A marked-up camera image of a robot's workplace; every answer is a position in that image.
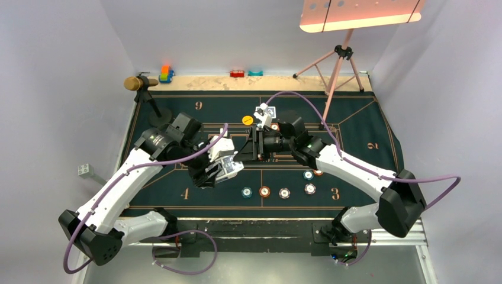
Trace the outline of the blue playing card deck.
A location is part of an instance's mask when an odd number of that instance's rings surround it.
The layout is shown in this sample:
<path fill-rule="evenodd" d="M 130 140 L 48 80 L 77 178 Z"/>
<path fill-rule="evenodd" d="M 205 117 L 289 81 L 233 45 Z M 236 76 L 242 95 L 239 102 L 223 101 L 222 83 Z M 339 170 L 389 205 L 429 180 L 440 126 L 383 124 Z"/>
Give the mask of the blue playing card deck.
<path fill-rule="evenodd" d="M 217 173 L 215 178 L 215 183 L 221 183 L 226 180 L 232 179 L 237 176 L 237 174 L 244 169 L 242 162 L 235 162 L 233 160 L 234 155 L 225 156 L 218 158 L 214 161 L 214 164 L 220 167 L 220 171 Z"/>

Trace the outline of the orange chip stack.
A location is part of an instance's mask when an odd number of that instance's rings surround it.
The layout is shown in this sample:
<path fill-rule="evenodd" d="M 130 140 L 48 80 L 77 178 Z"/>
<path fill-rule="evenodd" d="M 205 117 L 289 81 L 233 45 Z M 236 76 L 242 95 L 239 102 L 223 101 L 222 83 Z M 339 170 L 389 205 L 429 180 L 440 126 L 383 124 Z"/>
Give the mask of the orange chip stack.
<path fill-rule="evenodd" d="M 269 195 L 271 194 L 271 190 L 269 187 L 267 186 L 262 186 L 260 187 L 259 189 L 259 195 L 263 198 L 267 198 L 269 197 Z"/>

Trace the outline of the blue green chip stack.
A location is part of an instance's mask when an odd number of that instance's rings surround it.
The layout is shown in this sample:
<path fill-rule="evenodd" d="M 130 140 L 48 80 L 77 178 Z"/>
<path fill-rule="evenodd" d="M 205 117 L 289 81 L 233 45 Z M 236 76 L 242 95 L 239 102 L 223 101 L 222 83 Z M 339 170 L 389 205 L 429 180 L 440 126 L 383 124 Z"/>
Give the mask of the blue green chip stack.
<path fill-rule="evenodd" d="M 253 195 L 253 191 L 250 187 L 244 187 L 241 191 L 242 193 L 242 197 L 247 199 L 247 198 L 251 198 L 252 195 Z"/>

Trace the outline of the brown white chip stack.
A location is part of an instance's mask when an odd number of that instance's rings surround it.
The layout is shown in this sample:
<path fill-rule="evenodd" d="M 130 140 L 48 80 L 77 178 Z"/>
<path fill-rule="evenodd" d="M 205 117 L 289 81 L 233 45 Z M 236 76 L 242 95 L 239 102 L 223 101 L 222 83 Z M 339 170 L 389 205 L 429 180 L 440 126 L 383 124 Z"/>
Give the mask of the brown white chip stack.
<path fill-rule="evenodd" d="M 279 190 L 279 197 L 281 199 L 288 199 L 291 196 L 291 192 L 288 188 L 281 188 Z"/>

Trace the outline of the dealt card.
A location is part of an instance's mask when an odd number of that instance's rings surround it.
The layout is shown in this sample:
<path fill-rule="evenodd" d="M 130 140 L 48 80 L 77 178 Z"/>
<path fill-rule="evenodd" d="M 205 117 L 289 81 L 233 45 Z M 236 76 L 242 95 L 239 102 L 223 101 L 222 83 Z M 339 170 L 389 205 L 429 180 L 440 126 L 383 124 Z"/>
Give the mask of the dealt card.
<path fill-rule="evenodd" d="M 276 118 L 276 107 L 274 106 L 267 107 L 267 113 L 272 119 Z"/>

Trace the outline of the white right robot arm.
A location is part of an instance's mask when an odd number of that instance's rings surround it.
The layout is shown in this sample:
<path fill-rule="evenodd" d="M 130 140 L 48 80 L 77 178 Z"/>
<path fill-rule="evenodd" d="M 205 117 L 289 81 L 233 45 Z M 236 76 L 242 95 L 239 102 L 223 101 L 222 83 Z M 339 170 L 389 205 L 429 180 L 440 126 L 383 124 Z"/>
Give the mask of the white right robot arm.
<path fill-rule="evenodd" d="M 278 127 L 272 129 L 269 122 L 252 127 L 234 161 L 258 163 L 273 153 L 288 151 L 299 164 L 338 177 L 374 200 L 370 205 L 343 208 L 332 221 L 331 230 L 324 233 L 332 241 L 348 241 L 362 230 L 376 228 L 404 238 L 425 210 L 426 201 L 418 184 L 405 183 L 406 179 L 414 179 L 411 172 L 388 172 L 338 151 L 335 144 L 309 134 L 303 119 L 293 111 L 278 120 Z M 385 180 L 388 173 L 398 180 Z"/>

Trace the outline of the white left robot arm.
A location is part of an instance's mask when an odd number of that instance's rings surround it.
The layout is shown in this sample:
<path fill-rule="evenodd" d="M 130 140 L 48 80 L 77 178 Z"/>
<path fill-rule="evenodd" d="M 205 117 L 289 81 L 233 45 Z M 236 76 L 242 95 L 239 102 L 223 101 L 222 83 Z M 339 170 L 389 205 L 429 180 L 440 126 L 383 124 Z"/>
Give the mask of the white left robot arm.
<path fill-rule="evenodd" d="M 210 150 L 223 142 L 228 125 L 210 141 L 195 141 L 202 124 L 180 113 L 165 130 L 150 128 L 142 133 L 125 162 L 103 188 L 78 210 L 65 210 L 58 222 L 69 239 L 63 267 L 68 266 L 69 251 L 77 247 L 98 266 L 110 262 L 123 246 L 151 237 L 168 242 L 176 236 L 177 219 L 162 208 L 128 221 L 118 218 L 142 187 L 165 166 L 184 164 L 193 184 L 212 188 L 222 166 L 211 161 Z"/>

